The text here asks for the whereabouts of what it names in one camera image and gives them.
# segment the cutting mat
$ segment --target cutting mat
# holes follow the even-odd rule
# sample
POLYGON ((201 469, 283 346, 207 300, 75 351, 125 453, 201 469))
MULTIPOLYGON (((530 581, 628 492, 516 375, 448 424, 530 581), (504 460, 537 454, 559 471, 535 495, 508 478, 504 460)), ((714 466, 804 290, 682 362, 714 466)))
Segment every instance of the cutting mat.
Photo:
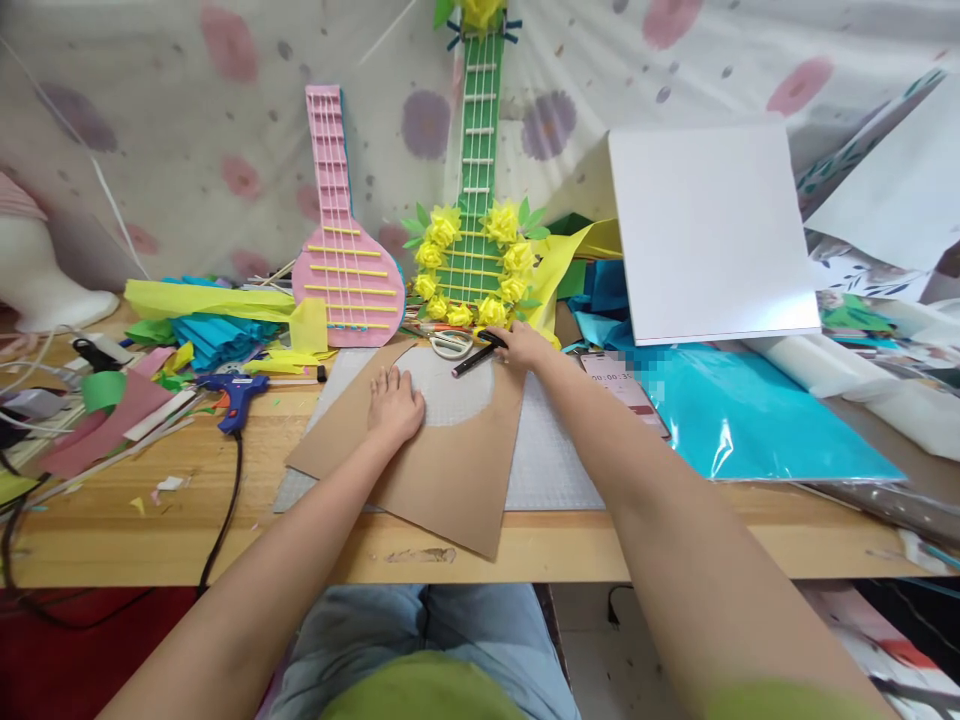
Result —
MULTIPOLYGON (((340 351, 307 431, 333 405, 375 352, 373 349, 340 351)), ((493 373, 489 363, 455 380, 450 375, 452 364, 449 361, 438 357, 429 348, 413 348, 400 358, 397 365, 401 370, 410 370, 414 387, 423 392, 428 424, 462 422, 490 401, 493 373)), ((273 511, 282 513, 288 510, 315 482, 309 475, 288 469, 273 511)), ((598 510, 603 507, 603 501, 587 477, 569 437, 560 427, 543 387, 536 377, 529 375, 520 408, 506 509, 598 510)))

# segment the polka dot fabric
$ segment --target polka dot fabric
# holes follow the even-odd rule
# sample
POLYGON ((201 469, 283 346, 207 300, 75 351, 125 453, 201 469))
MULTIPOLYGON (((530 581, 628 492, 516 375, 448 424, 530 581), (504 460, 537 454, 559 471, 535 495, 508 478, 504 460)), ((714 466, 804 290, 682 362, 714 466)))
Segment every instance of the polka dot fabric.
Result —
MULTIPOLYGON (((153 12, 137 27, 122 7, 20 4, 5 20, 46 98, 0 62, 0 172, 48 215, 99 228, 78 233, 78 258, 115 285, 133 267, 82 142, 154 277, 239 280, 288 261, 320 217, 303 88, 335 82, 354 215, 411 266, 400 219, 460 186, 467 71, 446 50, 452 33, 432 29, 432 3, 170 0, 153 12)), ((611 127, 779 113, 801 171, 917 78, 956 71, 960 53, 944 31, 960 5, 909 0, 514 0, 511 14, 524 24, 504 54, 496 192, 548 218, 616 214, 611 127)))

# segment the blue glue gun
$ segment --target blue glue gun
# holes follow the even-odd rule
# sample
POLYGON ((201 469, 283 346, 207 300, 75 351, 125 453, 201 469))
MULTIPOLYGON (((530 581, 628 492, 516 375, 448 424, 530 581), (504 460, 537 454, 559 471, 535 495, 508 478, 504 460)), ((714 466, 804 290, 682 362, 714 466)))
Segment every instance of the blue glue gun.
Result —
POLYGON ((225 390, 230 398, 227 416, 217 425, 227 435, 235 433, 247 424, 247 413, 254 395, 267 391, 270 381, 266 375, 201 375, 197 387, 208 390, 225 390))

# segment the jeans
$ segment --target jeans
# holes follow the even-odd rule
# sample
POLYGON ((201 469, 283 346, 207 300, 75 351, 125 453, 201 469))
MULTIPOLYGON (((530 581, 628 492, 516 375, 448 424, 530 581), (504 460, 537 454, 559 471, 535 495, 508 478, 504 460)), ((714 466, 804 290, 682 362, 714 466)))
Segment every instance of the jeans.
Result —
POLYGON ((531 585, 343 585, 307 614, 271 720, 317 720, 386 663, 436 650, 473 663, 534 720, 579 720, 531 585))

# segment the pen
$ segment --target pen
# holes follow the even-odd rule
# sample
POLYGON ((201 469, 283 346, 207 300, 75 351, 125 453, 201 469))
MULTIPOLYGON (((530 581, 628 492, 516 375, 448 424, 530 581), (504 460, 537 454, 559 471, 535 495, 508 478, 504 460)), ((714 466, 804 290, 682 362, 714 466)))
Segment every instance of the pen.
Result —
POLYGON ((498 338, 493 333, 487 332, 486 330, 481 330, 480 332, 478 332, 477 337, 480 338, 481 340, 486 340, 490 344, 487 345, 482 350, 480 350, 479 352, 474 353, 473 355, 468 357, 466 360, 464 360, 462 363, 457 365, 453 370, 451 370, 450 372, 454 377, 460 377, 465 372, 469 372, 470 370, 475 368, 477 365, 482 363, 488 357, 493 355, 493 351, 496 350, 498 347, 507 346, 507 344, 503 342, 503 340, 498 338))

